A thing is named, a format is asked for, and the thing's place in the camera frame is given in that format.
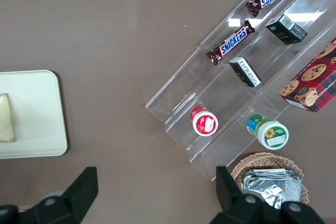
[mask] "brown surface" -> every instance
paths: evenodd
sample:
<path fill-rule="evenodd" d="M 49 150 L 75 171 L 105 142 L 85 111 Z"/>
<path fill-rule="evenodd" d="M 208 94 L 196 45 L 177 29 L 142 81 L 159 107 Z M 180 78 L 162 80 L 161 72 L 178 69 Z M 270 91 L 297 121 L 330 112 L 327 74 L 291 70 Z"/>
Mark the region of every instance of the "brown surface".
<path fill-rule="evenodd" d="M 241 0 L 0 0 L 0 71 L 49 69 L 61 83 L 70 148 L 0 160 L 0 204 L 32 205 L 97 166 L 83 223 L 208 223 L 215 184 L 144 105 Z M 310 205 L 336 222 L 334 110 L 291 108 L 277 155 L 304 172 Z M 265 151 L 255 142 L 247 153 Z"/>

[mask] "silver foil wrapper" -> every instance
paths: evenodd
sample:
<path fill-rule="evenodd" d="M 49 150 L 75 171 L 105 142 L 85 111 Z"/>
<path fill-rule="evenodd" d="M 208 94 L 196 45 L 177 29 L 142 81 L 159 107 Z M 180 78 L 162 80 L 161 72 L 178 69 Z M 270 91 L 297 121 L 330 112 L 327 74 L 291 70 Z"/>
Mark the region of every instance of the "silver foil wrapper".
<path fill-rule="evenodd" d="M 285 201 L 300 202 L 302 178 L 292 169 L 249 170 L 241 188 L 260 193 L 271 206 L 280 209 Z"/>

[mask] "red cookie box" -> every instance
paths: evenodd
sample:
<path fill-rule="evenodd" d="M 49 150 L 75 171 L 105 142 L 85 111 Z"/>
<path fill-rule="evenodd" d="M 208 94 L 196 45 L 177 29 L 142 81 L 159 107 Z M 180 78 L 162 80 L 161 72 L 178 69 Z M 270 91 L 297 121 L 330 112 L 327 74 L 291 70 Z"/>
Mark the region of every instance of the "red cookie box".
<path fill-rule="evenodd" d="M 329 102 L 336 95 L 336 38 L 280 94 L 289 104 L 311 112 Z"/>

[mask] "clear acrylic display stand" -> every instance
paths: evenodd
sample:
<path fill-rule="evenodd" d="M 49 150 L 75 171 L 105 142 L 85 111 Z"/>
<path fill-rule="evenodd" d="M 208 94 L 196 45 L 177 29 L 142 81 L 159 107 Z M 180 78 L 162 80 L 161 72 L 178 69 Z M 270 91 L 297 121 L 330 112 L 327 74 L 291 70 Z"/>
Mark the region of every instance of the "clear acrylic display stand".
<path fill-rule="evenodd" d="M 229 165 L 255 140 L 246 130 L 248 118 L 260 113 L 275 120 L 289 106 L 278 92 L 314 56 L 303 54 L 312 45 L 322 49 L 332 39 L 329 39 L 331 29 L 323 29 L 334 20 L 335 0 L 282 0 L 273 7 L 270 5 L 269 10 L 261 10 L 259 23 L 255 23 L 259 26 L 257 32 L 214 66 L 206 53 L 237 29 L 230 31 L 230 18 L 241 22 L 249 18 L 246 2 L 207 36 L 146 105 L 165 123 L 167 134 L 186 149 L 190 162 L 211 180 L 216 176 L 216 166 Z M 303 42 L 284 45 L 265 27 L 270 18 L 281 13 L 308 33 Z M 248 88 L 236 76 L 228 65 L 235 56 L 244 56 L 250 62 L 262 80 L 259 86 Z M 193 129 L 190 112 L 198 105 L 205 106 L 218 118 L 219 127 L 212 136 L 199 136 Z"/>

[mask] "plaid pattern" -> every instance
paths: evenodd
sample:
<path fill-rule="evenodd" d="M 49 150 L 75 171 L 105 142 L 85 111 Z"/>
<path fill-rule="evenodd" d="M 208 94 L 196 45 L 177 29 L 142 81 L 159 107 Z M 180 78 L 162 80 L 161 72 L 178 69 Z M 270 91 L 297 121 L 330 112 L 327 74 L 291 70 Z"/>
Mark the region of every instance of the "plaid pattern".
<path fill-rule="evenodd" d="M 315 88 L 317 91 L 317 98 L 315 100 L 315 103 L 312 106 L 307 106 L 303 102 L 301 102 L 301 104 L 309 111 L 312 112 L 319 111 L 327 102 L 329 102 L 336 95 L 336 63 L 332 64 L 332 58 L 334 57 L 336 57 L 336 48 L 322 58 L 319 59 L 314 58 L 313 60 L 311 60 L 310 63 L 298 75 L 296 75 L 293 78 L 293 80 L 299 81 L 298 86 L 293 90 L 293 92 L 291 92 L 290 94 L 288 94 L 283 98 L 294 102 L 298 102 L 295 99 L 295 96 L 301 95 L 302 97 L 303 94 L 298 93 L 301 88 L 303 87 Z M 302 81 L 301 80 L 302 75 L 307 70 L 318 64 L 325 64 L 327 66 L 326 70 L 313 80 Z"/>

